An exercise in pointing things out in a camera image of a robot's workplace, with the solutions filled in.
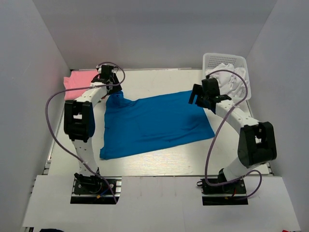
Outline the white t-shirt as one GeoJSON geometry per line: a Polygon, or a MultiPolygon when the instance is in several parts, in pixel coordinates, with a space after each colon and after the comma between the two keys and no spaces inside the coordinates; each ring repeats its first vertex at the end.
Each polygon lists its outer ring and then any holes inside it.
{"type": "MultiPolygon", "coordinates": [[[[246,69],[243,67],[235,68],[233,64],[221,63],[213,69],[206,69],[205,75],[216,70],[229,70],[239,74],[246,82],[247,87],[249,87],[249,79],[246,77],[248,74],[246,69]]],[[[234,74],[230,72],[216,72],[210,76],[218,81],[220,93],[227,94],[231,98],[243,98],[245,96],[246,90],[244,83],[234,74]]]]}

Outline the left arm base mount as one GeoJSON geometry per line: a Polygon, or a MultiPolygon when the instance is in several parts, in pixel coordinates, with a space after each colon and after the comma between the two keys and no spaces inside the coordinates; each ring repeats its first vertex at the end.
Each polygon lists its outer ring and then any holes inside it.
{"type": "Polygon", "coordinates": [[[76,174],[73,182],[70,204],[114,205],[121,194],[122,179],[107,178],[106,183],[97,176],[79,176],[76,174]]]}

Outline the blue t-shirt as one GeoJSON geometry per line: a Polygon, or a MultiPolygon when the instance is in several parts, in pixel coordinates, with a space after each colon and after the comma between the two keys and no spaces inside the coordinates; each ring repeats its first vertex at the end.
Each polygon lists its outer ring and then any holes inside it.
{"type": "Polygon", "coordinates": [[[119,91],[106,101],[103,160],[171,148],[214,137],[204,109],[189,104],[191,91],[132,101],[119,91]]]}

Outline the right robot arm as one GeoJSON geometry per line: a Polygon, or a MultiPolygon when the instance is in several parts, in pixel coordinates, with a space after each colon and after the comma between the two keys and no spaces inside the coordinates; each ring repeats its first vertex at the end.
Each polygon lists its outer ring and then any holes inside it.
{"type": "Polygon", "coordinates": [[[205,171],[208,170],[212,149],[224,123],[228,123],[239,135],[237,158],[219,172],[217,183],[206,181],[207,185],[228,193],[235,188],[236,181],[254,172],[255,167],[276,159],[273,125],[247,116],[229,96],[220,93],[216,79],[203,79],[200,85],[194,84],[189,103],[209,109],[223,119],[209,147],[205,171]]]}

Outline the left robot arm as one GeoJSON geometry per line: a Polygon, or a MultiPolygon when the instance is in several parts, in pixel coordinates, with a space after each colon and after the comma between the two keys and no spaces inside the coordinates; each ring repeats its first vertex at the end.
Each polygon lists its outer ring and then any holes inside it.
{"type": "Polygon", "coordinates": [[[66,100],[64,105],[64,132],[74,145],[79,161],[79,174],[90,176],[85,187],[92,193],[101,190],[102,181],[95,177],[99,167],[94,158],[92,137],[95,133],[94,107],[104,97],[122,90],[117,78],[119,67],[104,62],[96,66],[98,74],[91,80],[89,89],[74,100],[66,100]]]}

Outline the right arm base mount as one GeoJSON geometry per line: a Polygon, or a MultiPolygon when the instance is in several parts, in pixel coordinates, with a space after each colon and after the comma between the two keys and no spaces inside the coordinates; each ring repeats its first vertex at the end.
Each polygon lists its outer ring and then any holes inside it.
{"type": "Polygon", "coordinates": [[[203,206],[248,205],[247,191],[243,180],[224,185],[210,186],[205,179],[197,181],[201,188],[203,206]]]}

